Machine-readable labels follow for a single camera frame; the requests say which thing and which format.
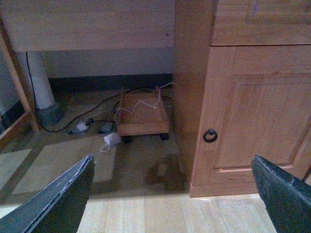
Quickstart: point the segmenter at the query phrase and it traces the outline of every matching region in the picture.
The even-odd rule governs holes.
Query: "white pipe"
[[[26,53],[20,53],[18,55],[24,74],[29,78],[29,72],[27,68]],[[31,75],[34,83],[36,106],[38,109],[45,109],[55,104],[55,99],[48,76],[45,72],[43,60],[40,52],[32,51],[28,52],[28,61],[31,71]]]

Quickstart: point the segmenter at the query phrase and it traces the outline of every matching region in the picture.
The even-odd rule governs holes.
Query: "cabinet door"
[[[311,44],[309,0],[219,0],[211,45]]]
[[[311,151],[311,46],[213,47],[190,196],[256,193],[255,154],[302,178]],[[218,139],[206,143],[214,129]]]

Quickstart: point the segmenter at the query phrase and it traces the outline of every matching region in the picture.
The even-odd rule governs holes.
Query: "caster wheel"
[[[132,136],[123,136],[121,138],[122,138],[122,141],[124,143],[131,143],[133,141],[133,137]]]
[[[162,141],[167,140],[170,138],[168,133],[160,133],[160,138]]]

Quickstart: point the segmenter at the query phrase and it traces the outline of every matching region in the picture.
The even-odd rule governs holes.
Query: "baseboard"
[[[24,107],[20,101],[13,105],[1,116],[3,128],[9,128],[21,115],[25,113]]]
[[[136,74],[49,79],[54,93],[154,88],[172,81],[172,74]]]

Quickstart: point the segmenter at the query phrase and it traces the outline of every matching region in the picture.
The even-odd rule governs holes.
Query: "wooden cabinet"
[[[303,178],[311,165],[311,46],[213,46],[219,8],[211,5],[176,3],[174,125],[190,196],[256,193],[255,154]],[[213,143],[203,139],[208,129],[218,134]]]
[[[219,0],[214,46],[311,44],[309,0]]]

